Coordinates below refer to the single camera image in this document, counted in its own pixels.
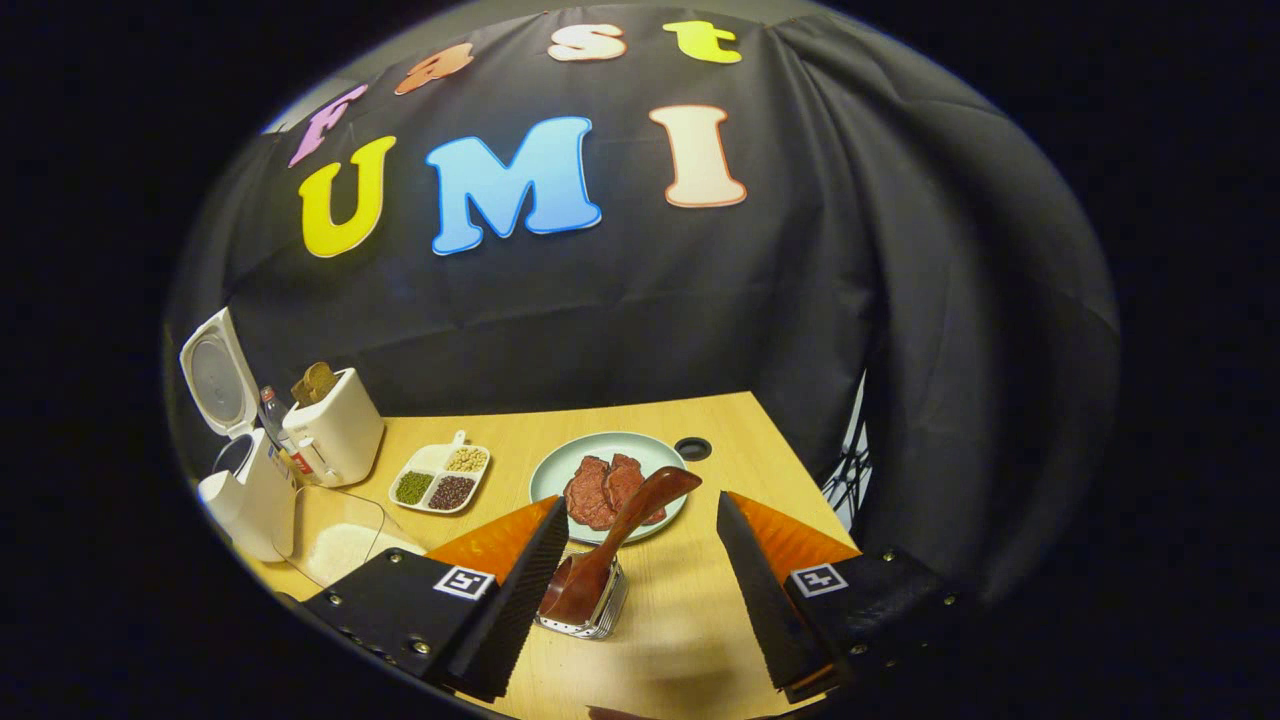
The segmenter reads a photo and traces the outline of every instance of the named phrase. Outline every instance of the wooden spatula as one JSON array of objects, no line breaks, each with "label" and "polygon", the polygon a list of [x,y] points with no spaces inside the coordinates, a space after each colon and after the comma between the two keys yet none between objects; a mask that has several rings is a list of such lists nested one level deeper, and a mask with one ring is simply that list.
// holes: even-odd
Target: wooden spatula
[{"label": "wooden spatula", "polygon": [[564,559],[556,569],[547,594],[538,606],[539,615],[566,625],[582,625],[590,620],[604,594],[604,585],[609,582],[609,565],[622,547],[622,541],[659,507],[700,484],[701,478],[680,468],[659,468],[649,475],[622,510],[618,510],[618,518],[604,542],[586,555]]}]

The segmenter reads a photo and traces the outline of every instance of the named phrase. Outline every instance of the transparent container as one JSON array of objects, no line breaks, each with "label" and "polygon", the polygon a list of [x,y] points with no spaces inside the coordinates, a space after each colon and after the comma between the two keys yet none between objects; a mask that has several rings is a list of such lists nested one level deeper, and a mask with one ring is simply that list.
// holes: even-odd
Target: transparent container
[{"label": "transparent container", "polygon": [[283,541],[273,538],[276,552],[320,588],[390,547],[426,553],[381,505],[321,486],[303,486],[294,493],[293,552],[280,551],[288,547]]},{"label": "transparent container", "polygon": [[[561,562],[571,555],[586,555],[586,552],[566,550],[561,556]],[[622,573],[622,565],[618,565],[618,559],[614,557],[613,564],[609,565],[609,580],[604,584],[604,593],[600,596],[599,602],[595,603],[595,610],[591,612],[590,620],[581,625],[566,625],[564,623],[548,620],[535,612],[534,623],[548,630],[556,630],[557,633],[564,633],[575,638],[603,641],[609,637],[613,626],[617,625],[618,615],[622,612],[622,602],[626,598],[627,577]]]}]

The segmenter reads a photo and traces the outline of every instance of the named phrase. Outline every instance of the plastic bottle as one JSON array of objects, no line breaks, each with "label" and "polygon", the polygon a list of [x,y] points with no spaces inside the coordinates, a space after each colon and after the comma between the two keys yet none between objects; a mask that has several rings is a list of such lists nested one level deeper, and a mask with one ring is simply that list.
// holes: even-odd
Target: plastic bottle
[{"label": "plastic bottle", "polygon": [[315,471],[302,459],[302,454],[298,452],[297,446],[289,439],[289,433],[284,432],[284,415],[288,414],[289,409],[275,397],[275,388],[271,386],[264,387],[261,395],[262,406],[259,409],[259,415],[262,418],[262,427],[266,428],[266,437],[271,438],[271,442],[278,448],[293,459],[293,466],[298,469],[298,473],[305,479],[314,480]]}]

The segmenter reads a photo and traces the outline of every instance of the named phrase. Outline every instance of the blue letter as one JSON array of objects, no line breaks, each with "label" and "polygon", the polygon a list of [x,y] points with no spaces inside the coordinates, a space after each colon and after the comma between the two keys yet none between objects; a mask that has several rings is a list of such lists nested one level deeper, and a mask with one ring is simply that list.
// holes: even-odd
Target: blue letter
[{"label": "blue letter", "polygon": [[582,137],[590,129],[586,118],[543,120],[529,129],[511,167],[477,137],[445,142],[428,154],[426,164],[440,173],[440,234],[431,241],[431,250],[451,255],[484,240],[480,225],[471,223],[468,199],[499,237],[511,237],[530,187],[534,210],[525,218],[529,232],[545,234],[599,223],[600,209],[588,200],[582,179]]}]

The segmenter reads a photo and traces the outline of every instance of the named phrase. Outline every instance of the raw steak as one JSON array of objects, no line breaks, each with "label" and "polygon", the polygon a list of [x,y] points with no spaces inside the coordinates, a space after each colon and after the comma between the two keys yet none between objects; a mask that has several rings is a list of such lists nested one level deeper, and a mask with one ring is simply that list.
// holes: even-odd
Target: raw steak
[{"label": "raw steak", "polygon": [[588,455],[573,473],[573,479],[564,486],[568,516],[593,530],[609,529],[618,516],[604,497],[604,477],[608,471],[608,462]]},{"label": "raw steak", "polygon": [[[622,510],[627,500],[636,493],[636,489],[644,483],[644,475],[640,473],[640,462],[634,457],[627,457],[622,454],[616,454],[613,456],[613,465],[609,468],[609,475],[604,479],[604,498],[608,501],[609,507],[614,512]],[[667,509],[659,507],[657,512],[649,516],[644,521],[645,525],[653,525],[654,523],[660,523],[667,518]]]}]

